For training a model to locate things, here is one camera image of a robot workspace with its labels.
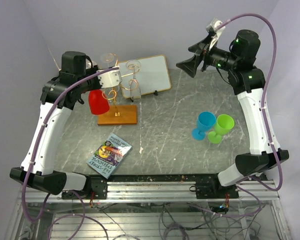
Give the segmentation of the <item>clear smooth wine glass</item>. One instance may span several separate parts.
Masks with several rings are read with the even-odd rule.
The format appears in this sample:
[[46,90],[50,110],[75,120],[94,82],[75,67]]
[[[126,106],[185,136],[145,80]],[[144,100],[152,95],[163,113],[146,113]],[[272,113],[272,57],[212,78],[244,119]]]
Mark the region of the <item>clear smooth wine glass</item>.
[[106,65],[107,69],[117,67],[119,64],[118,55],[115,53],[104,53],[100,56],[100,60]]

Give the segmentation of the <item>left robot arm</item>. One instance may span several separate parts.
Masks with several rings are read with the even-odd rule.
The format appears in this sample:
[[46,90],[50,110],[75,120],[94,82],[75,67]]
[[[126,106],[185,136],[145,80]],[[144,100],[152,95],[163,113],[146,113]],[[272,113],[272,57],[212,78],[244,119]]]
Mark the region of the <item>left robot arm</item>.
[[58,142],[75,104],[84,103],[83,93],[101,87],[94,75],[98,67],[86,67],[90,61],[83,52],[62,54],[58,76],[42,88],[39,120],[28,153],[19,167],[10,170],[11,179],[52,195],[68,190],[81,199],[91,195],[92,186],[85,175],[55,170]]

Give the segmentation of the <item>red plastic goblet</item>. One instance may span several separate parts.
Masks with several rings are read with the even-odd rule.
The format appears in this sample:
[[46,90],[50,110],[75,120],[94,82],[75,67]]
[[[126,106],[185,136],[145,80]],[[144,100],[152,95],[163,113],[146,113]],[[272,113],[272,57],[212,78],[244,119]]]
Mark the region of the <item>red plastic goblet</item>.
[[90,112],[93,115],[102,115],[110,110],[108,100],[104,98],[104,94],[100,89],[95,89],[89,92],[88,104]]

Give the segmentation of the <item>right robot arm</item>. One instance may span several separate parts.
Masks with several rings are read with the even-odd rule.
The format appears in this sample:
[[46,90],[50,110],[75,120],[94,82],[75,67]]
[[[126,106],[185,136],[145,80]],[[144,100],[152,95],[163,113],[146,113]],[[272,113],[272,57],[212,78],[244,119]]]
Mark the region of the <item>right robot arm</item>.
[[190,59],[178,62],[176,67],[194,78],[197,68],[202,65],[226,71],[228,83],[237,96],[245,118],[249,152],[235,157],[233,165],[218,173],[218,181],[210,186],[211,194],[216,198],[228,192],[228,186],[243,178],[270,170],[289,158],[289,152],[282,149],[276,139],[270,121],[266,92],[266,79],[261,69],[254,65],[261,41],[259,35],[248,29],[239,30],[230,43],[229,50],[212,45],[216,33],[210,31],[200,42],[190,46],[193,53]]

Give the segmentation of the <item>blue plastic goblet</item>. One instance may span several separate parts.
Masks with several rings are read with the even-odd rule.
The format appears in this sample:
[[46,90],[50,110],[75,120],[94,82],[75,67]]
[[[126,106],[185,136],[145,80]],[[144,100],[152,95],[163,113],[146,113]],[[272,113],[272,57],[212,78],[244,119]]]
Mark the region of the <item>blue plastic goblet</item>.
[[206,132],[209,131],[216,123],[216,117],[209,111],[201,112],[196,120],[196,128],[191,132],[192,137],[197,141],[202,141],[206,137]]

